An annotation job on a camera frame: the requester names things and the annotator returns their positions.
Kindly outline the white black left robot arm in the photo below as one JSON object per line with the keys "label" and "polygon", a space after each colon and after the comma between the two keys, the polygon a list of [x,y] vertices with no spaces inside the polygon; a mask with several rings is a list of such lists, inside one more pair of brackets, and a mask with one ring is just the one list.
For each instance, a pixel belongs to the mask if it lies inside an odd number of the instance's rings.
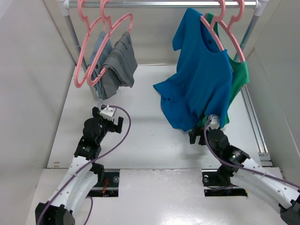
{"label": "white black left robot arm", "polygon": [[74,225],[75,213],[94,186],[104,182],[105,170],[96,161],[101,159],[101,142],[107,133],[122,132],[124,119],[115,118],[118,106],[92,108],[92,117],[84,122],[82,137],[63,180],[47,202],[35,209],[37,225]]}

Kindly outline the blue t shirt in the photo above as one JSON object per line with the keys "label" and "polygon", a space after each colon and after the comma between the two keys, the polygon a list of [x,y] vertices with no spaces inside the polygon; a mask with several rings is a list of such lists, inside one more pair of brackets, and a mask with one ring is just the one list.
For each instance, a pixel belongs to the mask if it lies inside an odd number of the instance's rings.
{"label": "blue t shirt", "polygon": [[233,72],[227,51],[220,51],[201,22],[202,14],[188,8],[173,37],[179,50],[176,73],[154,89],[161,96],[161,109],[174,129],[192,129],[205,116],[220,117],[225,125]]}

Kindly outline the green tank top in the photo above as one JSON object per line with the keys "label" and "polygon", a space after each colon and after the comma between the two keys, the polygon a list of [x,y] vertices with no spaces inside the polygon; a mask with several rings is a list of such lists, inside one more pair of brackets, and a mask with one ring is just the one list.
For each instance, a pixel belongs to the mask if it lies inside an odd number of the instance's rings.
{"label": "green tank top", "polygon": [[[206,14],[206,20],[211,23],[213,19],[213,14],[212,13],[207,13]],[[214,31],[215,33],[219,36],[218,33],[218,23],[215,23],[214,25]],[[248,65],[247,62],[237,62],[234,61],[229,55],[228,59],[230,62],[230,65],[233,69],[232,73],[232,88],[231,88],[231,95],[230,95],[230,100],[229,100],[229,106],[231,105],[232,101],[235,99],[239,91],[249,83],[249,71],[248,71]],[[201,120],[198,122],[199,127],[204,127],[205,123],[207,121],[207,117],[202,117]],[[225,119],[225,125],[230,123],[230,119],[228,114],[226,115]]]}

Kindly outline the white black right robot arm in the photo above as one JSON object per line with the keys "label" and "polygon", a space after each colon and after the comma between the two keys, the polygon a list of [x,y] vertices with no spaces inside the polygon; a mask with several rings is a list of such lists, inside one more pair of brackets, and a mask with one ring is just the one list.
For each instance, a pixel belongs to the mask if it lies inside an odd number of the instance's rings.
{"label": "white black right robot arm", "polygon": [[271,206],[286,224],[300,223],[299,185],[275,177],[258,165],[245,151],[231,145],[220,129],[195,127],[188,135],[190,144],[199,137],[199,145],[206,145],[221,163],[216,171],[219,189],[238,186]]}

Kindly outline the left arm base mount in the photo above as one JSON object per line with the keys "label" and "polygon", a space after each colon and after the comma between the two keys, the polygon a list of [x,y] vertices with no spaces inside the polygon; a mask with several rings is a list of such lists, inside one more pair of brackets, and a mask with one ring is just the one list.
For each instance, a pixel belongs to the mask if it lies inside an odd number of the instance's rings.
{"label": "left arm base mount", "polygon": [[118,197],[120,170],[105,169],[104,178],[88,193],[90,197]]}

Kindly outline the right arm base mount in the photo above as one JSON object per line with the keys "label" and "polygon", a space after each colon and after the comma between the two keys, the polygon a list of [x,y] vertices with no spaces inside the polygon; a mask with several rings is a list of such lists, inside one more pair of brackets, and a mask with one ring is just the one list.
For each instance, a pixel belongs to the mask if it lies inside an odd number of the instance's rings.
{"label": "right arm base mount", "polygon": [[231,184],[229,177],[221,175],[217,169],[202,169],[202,183],[205,197],[248,197],[245,189]]}

